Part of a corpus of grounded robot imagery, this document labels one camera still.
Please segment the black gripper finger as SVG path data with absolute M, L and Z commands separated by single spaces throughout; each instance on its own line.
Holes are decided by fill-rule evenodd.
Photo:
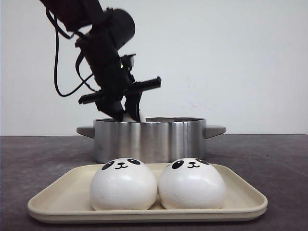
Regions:
M 140 100 L 142 93 L 126 95 L 124 122 L 141 122 L 140 116 Z
M 122 97 L 103 96 L 95 101 L 97 109 L 118 122 L 122 122 L 124 109 L 121 104 Z

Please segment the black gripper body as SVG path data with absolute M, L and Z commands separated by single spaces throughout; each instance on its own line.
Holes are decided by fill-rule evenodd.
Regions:
M 78 102 L 87 104 L 103 96 L 122 97 L 128 94 L 152 90 L 161 86 L 161 78 L 136 82 L 130 72 L 120 67 L 118 48 L 107 32 L 98 34 L 82 34 L 75 46 L 79 47 L 82 56 L 87 60 L 94 79 L 101 88 L 98 92 L 82 96 Z

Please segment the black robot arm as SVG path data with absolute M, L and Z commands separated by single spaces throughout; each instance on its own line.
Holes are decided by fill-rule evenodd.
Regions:
M 67 39 L 78 35 L 80 48 L 75 68 L 87 61 L 99 91 L 81 96 L 79 104 L 95 103 L 97 109 L 116 121 L 144 122 L 140 115 L 141 95 L 161 86 L 161 78 L 137 82 L 130 73 L 133 55 L 119 56 L 118 50 L 135 34 L 132 17 L 124 10 L 103 10 L 97 0 L 44 0 L 46 15 L 55 34 Z

